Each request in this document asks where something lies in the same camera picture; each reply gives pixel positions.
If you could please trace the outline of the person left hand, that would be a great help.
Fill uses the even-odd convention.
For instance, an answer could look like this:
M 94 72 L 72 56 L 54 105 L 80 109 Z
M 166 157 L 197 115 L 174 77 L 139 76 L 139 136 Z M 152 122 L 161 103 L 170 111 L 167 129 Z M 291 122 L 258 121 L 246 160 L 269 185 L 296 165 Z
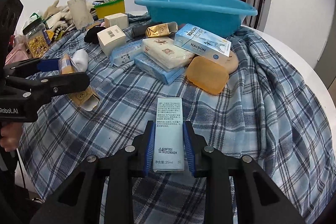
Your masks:
M 23 133 L 23 123 L 8 123 L 1 128 L 1 147 L 6 152 L 15 151 Z

